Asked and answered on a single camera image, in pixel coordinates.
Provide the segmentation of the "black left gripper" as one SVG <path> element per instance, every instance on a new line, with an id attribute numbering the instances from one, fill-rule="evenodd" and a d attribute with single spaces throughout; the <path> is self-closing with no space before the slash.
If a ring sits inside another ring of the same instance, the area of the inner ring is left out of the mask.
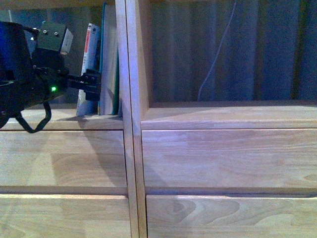
<path id="1" fill-rule="evenodd" d="M 32 52 L 32 64 L 35 74 L 44 80 L 46 101 L 62 96 L 68 88 L 83 90 L 87 101 L 100 100 L 101 73 L 98 71 L 88 69 L 81 76 L 71 75 L 59 51 L 38 47 Z"/>

